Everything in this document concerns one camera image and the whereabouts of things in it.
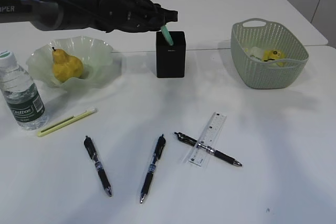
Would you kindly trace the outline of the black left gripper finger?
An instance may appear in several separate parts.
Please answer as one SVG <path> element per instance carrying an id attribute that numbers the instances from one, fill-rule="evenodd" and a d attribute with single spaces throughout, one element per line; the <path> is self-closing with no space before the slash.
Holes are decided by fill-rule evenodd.
<path id="1" fill-rule="evenodd" d="M 178 11 L 162 8 L 160 4 L 152 4 L 151 26 L 164 26 L 169 22 L 178 21 Z"/>
<path id="2" fill-rule="evenodd" d="M 146 32 L 156 32 L 160 31 L 161 28 L 164 26 L 164 23 L 139 23 L 139 32 L 146 33 Z"/>

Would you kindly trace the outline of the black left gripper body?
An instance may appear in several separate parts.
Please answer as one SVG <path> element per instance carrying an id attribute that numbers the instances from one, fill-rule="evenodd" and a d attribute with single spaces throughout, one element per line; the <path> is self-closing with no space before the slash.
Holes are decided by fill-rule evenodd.
<path id="1" fill-rule="evenodd" d="M 139 33 L 139 23 L 151 23 L 151 0 L 100 0 L 98 14 L 104 19 L 103 31 Z"/>

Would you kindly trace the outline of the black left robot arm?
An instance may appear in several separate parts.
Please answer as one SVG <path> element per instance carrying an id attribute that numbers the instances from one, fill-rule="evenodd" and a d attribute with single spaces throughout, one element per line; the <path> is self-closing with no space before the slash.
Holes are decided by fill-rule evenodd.
<path id="1" fill-rule="evenodd" d="M 1 23 L 30 22 L 41 31 L 145 33 L 177 20 L 176 10 L 151 0 L 1 0 Z"/>

